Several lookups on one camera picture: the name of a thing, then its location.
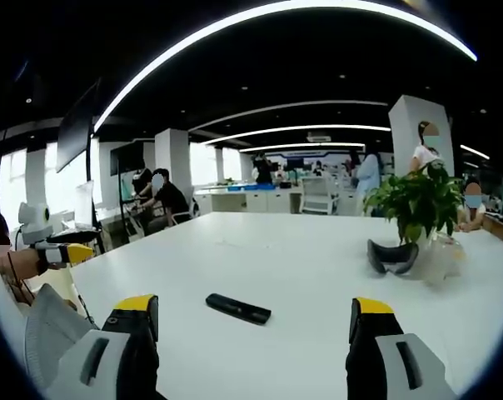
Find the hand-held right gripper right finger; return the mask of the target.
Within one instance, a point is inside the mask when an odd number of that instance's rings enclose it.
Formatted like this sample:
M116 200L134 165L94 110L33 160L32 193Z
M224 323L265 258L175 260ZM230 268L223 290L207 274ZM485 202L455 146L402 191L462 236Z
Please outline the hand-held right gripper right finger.
M346 390L349 399L456 399L444 363L415 334L405 333L387 304L351 304Z

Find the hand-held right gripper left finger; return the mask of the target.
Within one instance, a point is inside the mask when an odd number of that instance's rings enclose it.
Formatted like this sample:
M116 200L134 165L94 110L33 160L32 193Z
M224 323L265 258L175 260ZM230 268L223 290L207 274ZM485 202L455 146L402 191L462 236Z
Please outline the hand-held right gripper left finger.
M129 297L60 358L48 399L163 399L157 391L158 296Z

